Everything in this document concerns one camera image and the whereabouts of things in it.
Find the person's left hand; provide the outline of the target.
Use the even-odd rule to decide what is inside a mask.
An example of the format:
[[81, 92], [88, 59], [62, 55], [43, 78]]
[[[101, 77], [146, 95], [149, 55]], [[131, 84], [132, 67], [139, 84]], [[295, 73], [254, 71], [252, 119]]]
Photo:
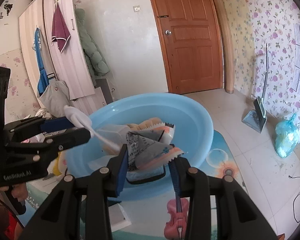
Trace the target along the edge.
[[[18, 202], [22, 202], [28, 197], [28, 191], [25, 183], [16, 184], [12, 187], [13, 189], [11, 194], [14, 198], [17, 198]], [[8, 189], [8, 186], [0, 187], [0, 191], [7, 191]]]

